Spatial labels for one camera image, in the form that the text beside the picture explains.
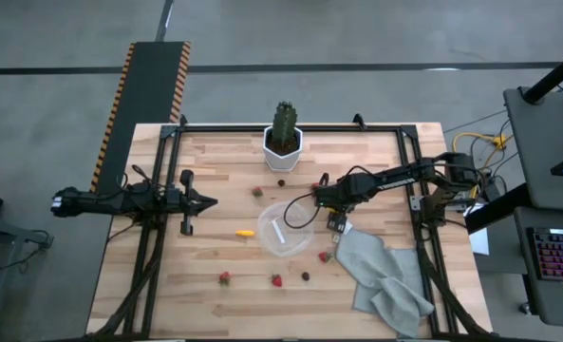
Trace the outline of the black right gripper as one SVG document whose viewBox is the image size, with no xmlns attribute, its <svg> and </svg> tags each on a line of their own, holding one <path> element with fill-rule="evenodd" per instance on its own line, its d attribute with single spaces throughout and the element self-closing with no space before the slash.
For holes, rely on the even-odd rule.
<svg viewBox="0 0 563 342">
<path fill-rule="evenodd" d="M 351 195 L 347 182 L 339 179 L 333 185 L 329 184 L 329 173 L 324 173 L 319 180 L 319 186 L 312 189 L 314 205 L 328 210 L 327 228 L 339 232 L 347 220 L 347 215 L 356 206 L 356 201 Z"/>
</svg>

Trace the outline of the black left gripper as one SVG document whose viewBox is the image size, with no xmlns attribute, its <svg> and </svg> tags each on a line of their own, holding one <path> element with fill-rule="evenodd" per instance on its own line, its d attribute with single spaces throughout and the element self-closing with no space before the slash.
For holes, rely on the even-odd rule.
<svg viewBox="0 0 563 342">
<path fill-rule="evenodd" d="M 191 236 L 194 228 L 191 217 L 217 205 L 217 199 L 201 195 L 194 187 L 194 172 L 188 169 L 180 173 L 179 181 L 184 191 L 173 186 L 166 190 L 166 207 L 169 213 L 183 214 L 180 233 Z"/>
</svg>

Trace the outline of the clear plastic tupperware container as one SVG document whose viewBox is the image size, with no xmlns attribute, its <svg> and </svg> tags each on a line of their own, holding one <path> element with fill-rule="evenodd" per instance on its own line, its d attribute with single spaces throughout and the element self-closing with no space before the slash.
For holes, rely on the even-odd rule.
<svg viewBox="0 0 563 342">
<path fill-rule="evenodd" d="M 301 253 L 313 238 L 313 225 L 307 224 L 312 215 L 300 204 L 278 202 L 265 209 L 257 221 L 257 233 L 262 247 L 277 257 Z"/>
</svg>

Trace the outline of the white towel tag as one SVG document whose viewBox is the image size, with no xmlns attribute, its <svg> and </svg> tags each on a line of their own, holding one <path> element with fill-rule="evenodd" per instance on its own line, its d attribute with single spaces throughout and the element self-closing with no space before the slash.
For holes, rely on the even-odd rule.
<svg viewBox="0 0 563 342">
<path fill-rule="evenodd" d="M 343 236 L 346 236 L 350 232 L 352 227 L 353 227 L 353 225 L 349 221 L 347 221 L 344 225 L 341 226 L 341 230 L 339 232 L 334 232 L 332 234 L 331 241 L 334 244 L 339 243 L 341 238 Z"/>
</svg>

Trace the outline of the green cactus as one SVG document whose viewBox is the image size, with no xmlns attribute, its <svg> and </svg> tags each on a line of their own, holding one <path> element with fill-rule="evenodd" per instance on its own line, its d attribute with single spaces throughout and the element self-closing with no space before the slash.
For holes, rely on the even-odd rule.
<svg viewBox="0 0 563 342">
<path fill-rule="evenodd" d="M 277 144 L 286 144 L 294 136 L 297 112 L 290 102 L 281 102 L 275 109 L 272 122 L 272 140 Z"/>
</svg>

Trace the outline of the grey cloth towel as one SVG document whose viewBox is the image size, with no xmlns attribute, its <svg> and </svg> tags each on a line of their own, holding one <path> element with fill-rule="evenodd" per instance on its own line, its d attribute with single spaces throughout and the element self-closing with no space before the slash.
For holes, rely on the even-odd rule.
<svg viewBox="0 0 563 342">
<path fill-rule="evenodd" d="M 356 281 L 354 310 L 377 316 L 400 337 L 419 335 L 435 306 L 424 295 L 415 250 L 389 249 L 380 237 L 353 229 L 340 237 L 335 259 Z"/>
</svg>

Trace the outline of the black yellow-striped floor mat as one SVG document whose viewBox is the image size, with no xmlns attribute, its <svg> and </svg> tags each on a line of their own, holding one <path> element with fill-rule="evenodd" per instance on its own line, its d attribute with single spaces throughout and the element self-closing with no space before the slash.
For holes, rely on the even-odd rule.
<svg viewBox="0 0 563 342">
<path fill-rule="evenodd" d="M 191 52 L 189 42 L 130 45 L 90 181 L 111 193 L 121 178 L 137 124 L 177 124 Z"/>
</svg>

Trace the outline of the white paper sheet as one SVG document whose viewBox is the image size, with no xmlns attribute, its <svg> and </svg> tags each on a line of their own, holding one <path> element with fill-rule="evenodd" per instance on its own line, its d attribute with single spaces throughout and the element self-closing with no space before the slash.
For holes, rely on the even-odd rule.
<svg viewBox="0 0 563 342">
<path fill-rule="evenodd" d="M 471 249 L 474 254 L 489 256 L 489 239 L 487 229 L 483 228 L 469 235 Z"/>
</svg>

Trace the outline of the black support pole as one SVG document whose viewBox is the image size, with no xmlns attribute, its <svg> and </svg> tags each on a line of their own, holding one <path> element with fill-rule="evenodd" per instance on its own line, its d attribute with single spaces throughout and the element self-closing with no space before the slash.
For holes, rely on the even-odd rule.
<svg viewBox="0 0 563 342">
<path fill-rule="evenodd" d="M 538 105 L 541 100 L 554 88 L 563 82 L 563 62 L 552 69 L 540 81 L 532 87 L 525 89 L 520 88 L 519 92 L 522 99 L 530 105 Z"/>
<path fill-rule="evenodd" d="M 465 225 L 469 234 L 475 233 L 488 224 L 511 215 L 524 198 L 528 198 L 527 185 L 522 183 L 505 195 L 484 204 L 478 210 L 465 217 Z"/>
</svg>

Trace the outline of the grey desk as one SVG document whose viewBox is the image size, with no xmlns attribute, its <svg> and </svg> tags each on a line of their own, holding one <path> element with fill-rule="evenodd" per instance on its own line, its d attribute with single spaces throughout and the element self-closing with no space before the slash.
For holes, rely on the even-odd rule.
<svg viewBox="0 0 563 342">
<path fill-rule="evenodd" d="M 514 211 L 514 219 L 527 270 L 527 293 L 531 309 L 544 323 L 563 326 L 563 281 L 538 278 L 526 234 L 529 227 L 563 229 L 563 212 L 518 207 Z"/>
<path fill-rule="evenodd" d="M 563 199 L 563 176 L 551 169 L 563 162 L 563 92 L 529 104 L 518 88 L 503 91 L 523 174 L 533 201 Z"/>
</svg>

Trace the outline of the rainbow backlit keyboard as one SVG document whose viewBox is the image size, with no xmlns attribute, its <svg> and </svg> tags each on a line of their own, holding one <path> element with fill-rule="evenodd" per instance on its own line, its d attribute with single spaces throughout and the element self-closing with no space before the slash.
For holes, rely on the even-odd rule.
<svg viewBox="0 0 563 342">
<path fill-rule="evenodd" d="M 563 229 L 526 229 L 537 276 L 541 280 L 563 281 Z"/>
</svg>

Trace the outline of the black aluminium table frame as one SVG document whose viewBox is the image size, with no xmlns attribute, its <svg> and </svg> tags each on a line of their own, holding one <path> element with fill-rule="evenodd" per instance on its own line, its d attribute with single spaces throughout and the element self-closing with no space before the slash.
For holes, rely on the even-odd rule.
<svg viewBox="0 0 563 342">
<path fill-rule="evenodd" d="M 333 251 L 327 212 L 312 223 L 310 244 L 294 256 L 274 256 L 258 237 L 235 231 L 257 231 L 260 214 L 273 204 L 310 191 L 325 172 L 330 182 L 353 165 L 370 171 L 411 162 L 422 146 L 425 155 L 445 150 L 439 123 L 303 123 L 304 147 L 290 173 L 276 173 L 265 163 L 263 131 L 269 123 L 188 123 L 178 143 L 178 173 L 191 169 L 195 188 L 218 204 L 193 218 L 194 235 L 184 237 L 182 216 L 171 216 L 163 238 L 162 261 L 155 281 L 154 304 L 148 290 L 138 297 L 133 328 L 116 331 L 129 341 L 141 339 L 298 340 L 394 339 L 398 335 L 377 317 L 351 310 L 353 278 L 333 260 L 323 263 L 318 253 Z M 284 180 L 283 187 L 277 182 Z M 252 189 L 259 186 L 263 196 Z M 350 216 L 360 230 L 381 237 L 397 249 L 415 247 L 409 196 L 416 187 L 383 192 L 360 205 Z M 445 265 L 452 290 L 477 322 L 491 330 L 469 237 L 462 227 L 441 231 Z M 106 244 L 97 290 L 86 333 L 103 328 L 129 292 L 138 256 L 139 227 Z M 229 272 L 229 286 L 218 277 Z M 305 281 L 302 274 L 310 274 Z M 274 287 L 271 276 L 282 276 Z"/>
</svg>

